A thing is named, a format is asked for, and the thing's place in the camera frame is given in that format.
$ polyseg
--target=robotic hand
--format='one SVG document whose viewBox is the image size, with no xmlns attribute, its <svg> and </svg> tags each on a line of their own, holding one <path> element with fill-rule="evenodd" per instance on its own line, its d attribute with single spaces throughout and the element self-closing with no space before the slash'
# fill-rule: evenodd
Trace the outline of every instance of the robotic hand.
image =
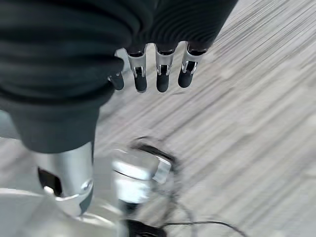
<svg viewBox="0 0 316 237">
<path fill-rule="evenodd" d="M 179 85 L 188 87 L 237 0 L 3 0 L 0 109 L 36 159 L 44 191 L 83 214 L 93 191 L 99 108 L 124 86 L 125 48 L 136 89 L 147 88 L 146 44 L 156 45 L 157 89 L 168 89 L 173 54 L 186 42 Z"/>
</svg>

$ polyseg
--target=gray striped carpet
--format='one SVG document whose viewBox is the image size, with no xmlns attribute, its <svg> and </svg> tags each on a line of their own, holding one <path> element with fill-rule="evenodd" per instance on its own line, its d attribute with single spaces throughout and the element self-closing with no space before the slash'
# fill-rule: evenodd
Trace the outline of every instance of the gray striped carpet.
<svg viewBox="0 0 316 237">
<path fill-rule="evenodd" d="M 188 89 L 177 85 L 179 45 L 165 94 L 156 90 L 155 49 L 147 49 L 149 89 L 130 72 L 102 108 L 96 155 L 142 135 L 162 139 L 182 161 L 181 202 L 196 220 L 224 219 L 252 237 L 316 233 L 316 1 L 240 0 Z M 0 140 L 2 182 L 27 172 L 31 154 Z M 142 218 L 155 222 L 162 197 Z M 174 219 L 185 221 L 179 210 Z M 189 227 L 169 228 L 175 237 Z M 199 226 L 199 237 L 237 237 Z"/>
</svg>

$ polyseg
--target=black fingertip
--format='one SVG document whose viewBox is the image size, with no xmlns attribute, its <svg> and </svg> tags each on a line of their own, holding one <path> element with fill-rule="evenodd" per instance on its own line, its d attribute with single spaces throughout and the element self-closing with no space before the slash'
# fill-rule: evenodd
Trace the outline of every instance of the black fingertip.
<svg viewBox="0 0 316 237">
<path fill-rule="evenodd" d="M 144 93 L 147 89 L 147 80 L 146 77 L 138 75 L 135 79 L 135 87 L 139 93 Z"/>
<path fill-rule="evenodd" d="M 115 90 L 122 90 L 124 88 L 124 80 L 122 73 L 114 74 L 113 76 L 111 76 L 111 82 Z"/>
<path fill-rule="evenodd" d="M 165 74 L 157 75 L 157 90 L 161 93 L 166 92 L 169 87 L 169 76 Z"/>
<path fill-rule="evenodd" d="M 181 86 L 182 88 L 187 88 L 191 84 L 192 78 L 193 75 L 189 71 L 187 71 L 186 73 L 180 71 L 178 79 L 179 86 Z"/>
</svg>

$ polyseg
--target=silver metal joint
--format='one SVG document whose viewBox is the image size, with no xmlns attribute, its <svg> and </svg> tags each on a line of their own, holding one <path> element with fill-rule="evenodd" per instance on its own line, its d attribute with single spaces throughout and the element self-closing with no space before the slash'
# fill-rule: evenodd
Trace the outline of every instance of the silver metal joint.
<svg viewBox="0 0 316 237">
<path fill-rule="evenodd" d="M 141 76 L 144 78 L 146 76 L 146 48 L 145 53 L 139 57 L 133 57 L 127 54 L 130 68 L 134 74 L 134 77 L 138 77 L 137 68 L 141 70 Z"/>
<path fill-rule="evenodd" d="M 199 55 L 199 56 L 195 56 L 195 55 L 192 55 L 189 53 L 188 51 L 188 43 L 187 43 L 187 47 L 186 47 L 186 50 L 184 52 L 184 55 L 183 55 L 183 59 L 182 59 L 182 65 L 181 65 L 181 70 L 183 73 L 186 73 L 187 70 L 188 70 L 188 64 L 189 62 L 193 62 L 194 63 L 194 66 L 193 68 L 190 70 L 191 71 L 191 74 L 193 74 L 196 70 L 197 70 L 197 65 L 198 63 L 201 61 L 202 57 L 204 54 L 202 55 Z"/>
<path fill-rule="evenodd" d="M 157 74 L 161 75 L 161 66 L 165 65 L 167 66 L 166 76 L 170 74 L 170 68 L 172 66 L 173 56 L 174 52 L 170 53 L 168 55 L 163 55 L 159 53 L 157 46 L 156 47 L 156 68 L 157 68 Z"/>
<path fill-rule="evenodd" d="M 92 144 L 58 154 L 38 154 L 39 181 L 45 193 L 70 216 L 80 216 L 92 200 Z"/>
</svg>

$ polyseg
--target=wire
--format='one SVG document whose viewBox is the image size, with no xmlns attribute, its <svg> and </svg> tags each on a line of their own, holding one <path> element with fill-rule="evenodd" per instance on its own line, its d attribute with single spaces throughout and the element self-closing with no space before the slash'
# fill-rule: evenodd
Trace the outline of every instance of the wire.
<svg viewBox="0 0 316 237">
<path fill-rule="evenodd" d="M 153 137 L 151 136 L 146 136 L 146 137 L 141 137 L 138 139 L 135 139 L 134 141 L 140 141 L 142 139 L 153 139 Z M 249 237 L 244 231 L 241 231 L 238 227 L 229 224 L 227 222 L 223 222 L 223 221 L 193 221 L 193 214 L 192 211 L 190 211 L 184 204 L 180 203 L 178 198 L 179 198 L 179 192 L 181 190 L 181 183 L 180 183 L 180 162 L 179 159 L 173 155 L 167 154 L 163 151 L 160 151 L 159 149 L 157 149 L 156 147 L 152 147 L 150 145 L 147 145 L 145 143 L 139 142 L 136 144 L 134 144 L 134 148 L 137 148 L 139 150 L 143 150 L 145 152 L 149 152 L 151 154 L 154 155 L 158 155 L 158 156 L 163 156 L 164 158 L 168 159 L 171 162 L 172 165 L 172 169 L 171 172 L 173 173 L 173 186 L 171 188 L 171 191 L 169 194 L 166 194 L 163 190 L 154 190 L 154 192 L 162 195 L 162 196 L 168 196 L 169 199 L 169 204 L 168 207 L 166 208 L 166 211 L 163 215 L 162 220 L 167 221 L 168 218 L 170 217 L 170 215 L 175 211 L 176 207 L 180 207 L 180 209 L 182 209 L 187 217 L 189 222 L 168 222 L 168 223 L 164 223 L 160 226 L 160 229 L 164 229 L 167 226 L 190 226 L 192 228 L 192 237 L 196 236 L 196 229 L 194 228 L 195 225 L 203 225 L 203 224 L 217 224 L 217 225 L 222 225 L 222 226 L 226 226 L 230 229 L 232 229 L 233 231 L 235 231 L 236 233 L 240 234 L 243 237 Z"/>
<path fill-rule="evenodd" d="M 245 232 L 241 231 L 237 227 L 235 227 L 231 224 L 228 224 L 226 222 L 221 222 L 221 221 L 170 222 L 170 223 L 166 223 L 163 227 L 167 227 L 167 226 L 192 226 L 192 225 L 201 225 L 201 224 L 217 224 L 217 225 L 226 226 L 226 227 L 234 230 L 235 232 L 237 232 L 241 236 L 248 237 L 248 235 Z"/>
</svg>

